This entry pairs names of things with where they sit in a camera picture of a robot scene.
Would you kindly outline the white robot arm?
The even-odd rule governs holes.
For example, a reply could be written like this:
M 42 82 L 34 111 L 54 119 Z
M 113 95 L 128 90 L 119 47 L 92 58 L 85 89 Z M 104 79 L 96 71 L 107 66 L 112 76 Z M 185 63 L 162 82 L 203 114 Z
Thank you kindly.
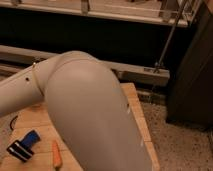
M 39 102 L 83 171 L 153 171 L 128 99 L 102 61 L 70 51 L 0 82 L 0 117 Z

